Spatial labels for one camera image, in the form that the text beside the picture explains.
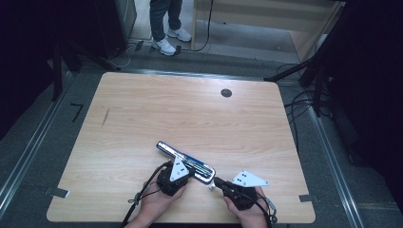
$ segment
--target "sneaker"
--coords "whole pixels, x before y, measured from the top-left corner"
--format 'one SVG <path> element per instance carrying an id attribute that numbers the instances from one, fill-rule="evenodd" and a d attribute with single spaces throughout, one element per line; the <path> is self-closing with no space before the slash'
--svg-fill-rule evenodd
<path id="1" fill-rule="evenodd" d="M 172 30 L 171 28 L 168 30 L 169 37 L 176 37 L 180 41 L 189 42 L 192 39 L 192 36 L 183 28 L 179 28 L 178 30 Z"/>
<path id="2" fill-rule="evenodd" d="M 166 39 L 161 41 L 152 40 L 152 47 L 159 50 L 161 54 L 164 55 L 174 55 L 176 49 L 174 49 Z"/>

